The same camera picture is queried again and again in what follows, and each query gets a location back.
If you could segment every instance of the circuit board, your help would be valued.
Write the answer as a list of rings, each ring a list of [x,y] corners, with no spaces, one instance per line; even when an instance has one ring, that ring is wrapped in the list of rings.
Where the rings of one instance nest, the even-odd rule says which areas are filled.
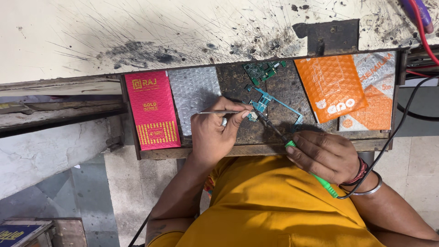
[[[249,63],[243,64],[242,67],[247,72],[248,76],[252,80],[253,84],[256,86],[259,85],[258,78],[262,81],[267,80],[276,74],[276,69],[282,65],[285,67],[287,64],[285,61],[277,61],[277,62],[258,62],[258,63]]]
[[[256,110],[263,113],[267,109],[268,103],[271,100],[277,101],[281,105],[285,106],[286,108],[290,109],[291,111],[293,111],[294,113],[296,113],[298,115],[296,122],[294,123],[293,127],[291,128],[291,132],[294,133],[295,131],[297,131],[301,127],[302,122],[303,122],[303,115],[302,114],[300,114],[298,111],[294,110],[293,108],[289,107],[288,105],[284,104],[283,102],[279,101],[278,99],[271,96],[270,94],[264,92],[260,88],[254,87],[250,84],[247,84],[247,86],[245,86],[245,90],[247,90],[249,92],[250,92],[250,90],[252,90],[252,88],[256,89],[259,93],[262,94],[262,96],[258,102],[250,100],[250,102],[248,103],[249,105],[253,106],[253,108],[255,108]],[[255,112],[249,113],[247,115],[247,117],[248,117],[248,120],[250,120],[250,121],[253,121],[253,122],[258,121],[258,115]]]

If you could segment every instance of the hand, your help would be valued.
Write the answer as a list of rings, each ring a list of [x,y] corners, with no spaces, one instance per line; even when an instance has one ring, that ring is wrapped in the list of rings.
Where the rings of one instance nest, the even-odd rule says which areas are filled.
[[[192,158],[200,165],[213,167],[226,156],[236,141],[236,133],[242,120],[252,110],[251,105],[235,103],[223,96],[204,111],[239,111],[221,125],[225,114],[194,114],[191,117]]]
[[[300,131],[293,134],[293,141],[297,148],[287,148],[288,158],[300,169],[337,185],[358,174],[360,161],[348,139],[335,134]]]

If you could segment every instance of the red wire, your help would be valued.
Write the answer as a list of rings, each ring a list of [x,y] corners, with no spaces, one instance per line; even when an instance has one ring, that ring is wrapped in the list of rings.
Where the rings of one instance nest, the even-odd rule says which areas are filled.
[[[433,65],[425,65],[425,66],[414,66],[414,67],[407,67],[408,69],[426,69],[426,68],[434,68],[437,67],[438,65],[433,64]]]
[[[427,76],[427,75],[424,75],[424,74],[421,74],[421,73],[418,73],[418,72],[414,72],[414,71],[406,70],[406,72],[407,72],[407,73],[410,73],[410,74],[417,75],[417,76],[431,77],[431,76]]]
[[[419,13],[419,8],[414,0],[409,0],[409,3],[411,7],[413,8],[413,12],[416,16],[417,21],[417,29],[419,30],[419,37],[421,38],[422,45],[424,46],[425,51],[429,55],[429,57],[432,59],[437,66],[439,66],[439,60],[436,58],[436,56],[433,54],[432,50],[430,49],[430,46],[427,43],[427,39],[425,38],[425,32],[424,32],[424,26],[422,25],[422,19],[421,14]]]

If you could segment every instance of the silver bangle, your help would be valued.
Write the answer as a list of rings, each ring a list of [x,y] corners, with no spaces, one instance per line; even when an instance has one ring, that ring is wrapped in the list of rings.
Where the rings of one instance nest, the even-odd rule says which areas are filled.
[[[361,192],[361,193],[353,193],[353,196],[365,196],[365,195],[369,195],[372,194],[374,192],[376,192],[381,185],[383,185],[383,179],[381,178],[380,174],[374,170],[372,170],[377,176],[378,176],[378,184],[375,188],[373,188],[372,190],[366,191],[366,192]]]

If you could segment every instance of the yellow striped pattern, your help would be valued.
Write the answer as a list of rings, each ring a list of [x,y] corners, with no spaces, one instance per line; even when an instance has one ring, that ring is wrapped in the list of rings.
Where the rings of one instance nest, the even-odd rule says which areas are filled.
[[[157,128],[163,129],[163,136],[156,138],[149,137],[148,130],[157,129]],[[139,124],[136,125],[136,129],[137,129],[137,136],[139,137],[139,142],[141,145],[177,141],[177,132],[175,131],[176,126],[174,121]]]

